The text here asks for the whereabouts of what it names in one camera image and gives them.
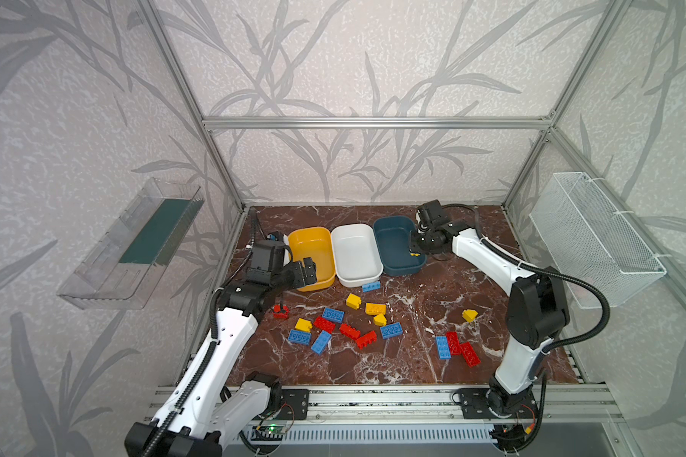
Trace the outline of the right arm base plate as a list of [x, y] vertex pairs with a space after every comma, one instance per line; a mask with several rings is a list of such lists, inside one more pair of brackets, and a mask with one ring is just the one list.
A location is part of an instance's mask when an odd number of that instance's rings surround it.
[[537, 417], [539, 402], [532, 388], [510, 394], [495, 388], [459, 388], [452, 395], [464, 419], [516, 419]]

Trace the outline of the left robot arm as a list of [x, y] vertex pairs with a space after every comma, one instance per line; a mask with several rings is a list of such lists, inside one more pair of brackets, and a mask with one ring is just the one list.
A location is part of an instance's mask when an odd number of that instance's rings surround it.
[[220, 456], [253, 420], [283, 407], [278, 378], [254, 372], [221, 397], [232, 368], [265, 314], [284, 291], [316, 283], [316, 264], [297, 260], [277, 232], [257, 241], [240, 281], [213, 294], [210, 331], [198, 355], [147, 424], [135, 423], [124, 446], [131, 456]]

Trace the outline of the yellow sloped brick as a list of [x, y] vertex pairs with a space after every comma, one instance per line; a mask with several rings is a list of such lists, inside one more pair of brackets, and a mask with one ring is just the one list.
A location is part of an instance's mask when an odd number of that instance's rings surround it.
[[346, 306], [352, 310], [359, 310], [362, 306], [362, 299], [358, 295], [350, 293], [346, 298]]

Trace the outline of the yellow long brick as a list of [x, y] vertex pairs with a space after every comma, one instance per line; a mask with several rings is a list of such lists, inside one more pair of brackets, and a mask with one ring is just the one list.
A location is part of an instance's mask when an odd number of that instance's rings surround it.
[[385, 315], [387, 312], [387, 306], [384, 304], [367, 303], [365, 312], [371, 316]]

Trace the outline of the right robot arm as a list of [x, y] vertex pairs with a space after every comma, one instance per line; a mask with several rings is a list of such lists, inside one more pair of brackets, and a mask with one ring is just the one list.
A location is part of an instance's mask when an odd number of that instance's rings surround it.
[[[524, 404], [537, 380], [543, 359], [557, 348], [588, 341], [607, 327], [611, 308], [606, 295], [587, 281], [539, 268], [522, 260], [491, 241], [482, 231], [476, 209], [459, 204], [474, 215], [472, 224], [454, 220], [447, 213], [453, 204], [438, 200], [417, 208], [415, 231], [410, 236], [413, 255], [451, 252], [494, 280], [509, 302], [505, 323], [509, 342], [503, 359], [489, 381], [488, 408], [497, 417], [509, 417]], [[577, 336], [561, 339], [570, 323], [566, 283], [591, 293], [601, 308], [598, 323]]]

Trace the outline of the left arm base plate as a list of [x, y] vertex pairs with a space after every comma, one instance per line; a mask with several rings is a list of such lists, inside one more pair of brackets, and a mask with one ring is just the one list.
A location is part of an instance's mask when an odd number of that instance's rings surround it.
[[282, 388], [272, 393], [272, 420], [306, 420], [310, 407], [308, 388]]

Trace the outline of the blue brick group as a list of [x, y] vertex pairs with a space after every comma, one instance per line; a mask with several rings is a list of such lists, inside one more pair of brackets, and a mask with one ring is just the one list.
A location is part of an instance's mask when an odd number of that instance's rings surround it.
[[436, 350], [438, 351], [438, 357], [440, 360], [450, 360], [452, 358], [446, 336], [436, 337]]

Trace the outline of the small yellow brick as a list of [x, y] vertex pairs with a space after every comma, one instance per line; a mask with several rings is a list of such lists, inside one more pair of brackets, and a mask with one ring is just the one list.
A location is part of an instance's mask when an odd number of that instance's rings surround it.
[[373, 322], [377, 327], [385, 327], [388, 325], [387, 318], [384, 314], [377, 314], [373, 317]]

